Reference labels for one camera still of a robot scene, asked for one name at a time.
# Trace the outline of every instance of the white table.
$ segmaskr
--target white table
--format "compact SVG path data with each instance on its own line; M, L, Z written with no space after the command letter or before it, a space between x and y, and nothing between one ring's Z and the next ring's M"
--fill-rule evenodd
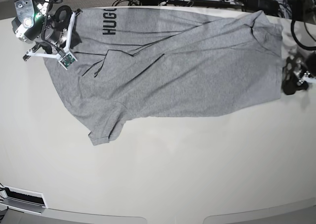
M167 7L222 17L246 13ZM289 20L282 54L295 45ZM63 106L43 59L0 21L0 182L43 192L50 208L202 224L316 197L316 89L216 118L141 118L94 147ZM316 27L308 25L316 34ZM312 44L302 23L297 33Z

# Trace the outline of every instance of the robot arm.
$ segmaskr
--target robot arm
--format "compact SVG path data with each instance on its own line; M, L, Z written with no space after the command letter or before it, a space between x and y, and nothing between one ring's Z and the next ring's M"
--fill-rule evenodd
M35 46L23 57L27 61L31 56L56 59L67 69L76 57L70 50L72 30L78 9L72 12L70 7L62 6L55 15L49 11L55 3L62 0L14 0L17 17L12 21L13 31L18 39ZM66 16L61 20L61 12ZM46 53L36 53L43 48Z

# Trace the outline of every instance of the circuit board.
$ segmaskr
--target circuit board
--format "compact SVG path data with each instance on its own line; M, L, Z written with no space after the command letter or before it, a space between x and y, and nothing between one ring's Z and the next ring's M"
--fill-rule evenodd
M64 65L64 67L67 69L74 61L75 58L72 56L71 53L68 53L60 60L60 63Z

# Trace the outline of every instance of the printed logo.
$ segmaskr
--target printed logo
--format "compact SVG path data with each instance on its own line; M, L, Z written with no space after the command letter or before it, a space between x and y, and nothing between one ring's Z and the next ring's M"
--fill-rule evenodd
M115 19L117 18L117 15L114 13L116 11L116 8L106 8L103 9L103 35L115 35L116 34L116 26L117 22Z

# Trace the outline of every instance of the gray t-shirt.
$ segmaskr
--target gray t-shirt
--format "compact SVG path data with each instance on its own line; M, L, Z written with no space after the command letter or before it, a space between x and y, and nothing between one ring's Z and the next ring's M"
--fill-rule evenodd
M73 33L79 61L68 71L56 60L45 64L65 107L98 145L134 118L221 116L280 98L281 31L263 12L233 19L84 9Z

